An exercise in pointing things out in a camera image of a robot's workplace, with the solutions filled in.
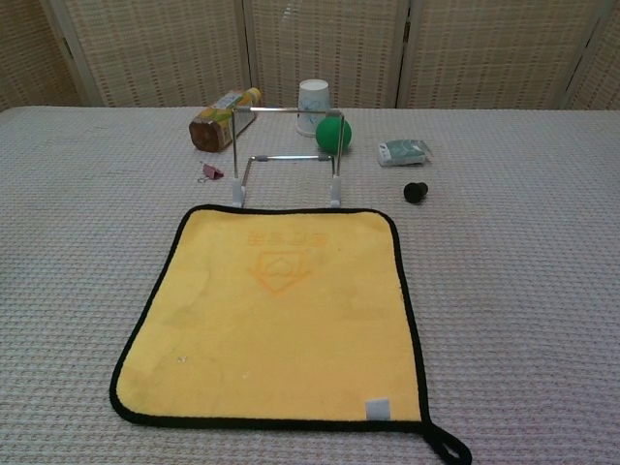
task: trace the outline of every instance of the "metal frame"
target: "metal frame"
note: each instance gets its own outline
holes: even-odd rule
[[[321,155],[281,155],[281,156],[252,156],[248,160],[248,164],[245,168],[243,179],[239,178],[239,163],[238,163],[238,148],[236,144],[236,123],[235,117],[238,112],[266,112],[266,113],[309,113],[309,114],[324,114],[325,116],[335,116],[340,118],[340,131],[338,133],[338,151],[336,152],[336,158],[332,156],[323,157]],[[340,160],[342,158],[342,146],[345,135],[345,115],[339,109],[325,110],[311,110],[311,109],[299,109],[299,108],[263,108],[263,107],[236,107],[232,109],[231,118],[231,130],[232,130],[232,156],[234,163],[234,179],[232,180],[232,206],[242,207],[245,202],[245,190],[247,178],[250,173],[250,166],[253,161],[287,161],[287,160],[331,160],[331,192],[330,192],[330,205],[333,208],[337,208],[341,204],[340,196]]]

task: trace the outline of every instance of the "small package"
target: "small package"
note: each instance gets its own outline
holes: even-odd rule
[[[379,143],[377,161],[382,167],[402,167],[423,164],[431,151],[423,140],[400,139]]]

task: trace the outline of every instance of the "green ball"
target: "green ball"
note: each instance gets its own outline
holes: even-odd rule
[[[317,126],[315,138],[319,147],[327,153],[335,155],[338,153],[338,136],[340,135],[340,117],[328,116]],[[351,125],[345,121],[345,134],[342,139],[342,150],[344,151],[351,143]]]

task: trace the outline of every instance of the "yellow towel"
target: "yellow towel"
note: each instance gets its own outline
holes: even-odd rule
[[[147,424],[448,434],[396,228],[372,210],[190,210],[110,398]]]

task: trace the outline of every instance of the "white paper cup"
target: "white paper cup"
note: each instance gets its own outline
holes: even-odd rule
[[[307,79],[299,83],[299,109],[311,109],[327,111],[331,108],[329,103],[329,84],[322,79]],[[297,115],[297,132],[307,138],[313,138],[317,126],[324,114],[299,113]]]

